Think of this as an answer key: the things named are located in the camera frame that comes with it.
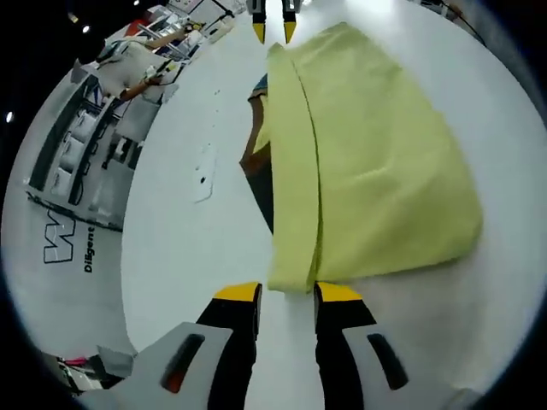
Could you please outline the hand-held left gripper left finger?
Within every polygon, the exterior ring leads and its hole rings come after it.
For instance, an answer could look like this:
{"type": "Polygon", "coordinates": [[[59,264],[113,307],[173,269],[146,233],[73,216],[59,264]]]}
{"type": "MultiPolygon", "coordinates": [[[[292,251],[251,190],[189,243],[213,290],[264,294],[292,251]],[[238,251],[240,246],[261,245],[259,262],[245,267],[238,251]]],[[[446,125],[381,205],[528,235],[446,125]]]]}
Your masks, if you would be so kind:
{"type": "Polygon", "coordinates": [[[256,362],[262,286],[219,290],[196,322],[141,351],[132,374],[85,394],[87,409],[242,409],[256,362]]]}

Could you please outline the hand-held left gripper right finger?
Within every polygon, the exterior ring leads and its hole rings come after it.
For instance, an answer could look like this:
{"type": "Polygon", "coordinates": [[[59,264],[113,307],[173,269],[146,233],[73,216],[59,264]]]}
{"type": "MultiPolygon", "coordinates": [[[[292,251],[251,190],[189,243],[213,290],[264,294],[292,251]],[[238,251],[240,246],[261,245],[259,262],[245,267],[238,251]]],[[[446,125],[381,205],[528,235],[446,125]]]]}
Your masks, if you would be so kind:
{"type": "Polygon", "coordinates": [[[471,409],[480,394],[411,366],[393,348],[361,295],[317,282],[315,359],[326,409],[471,409]]]}

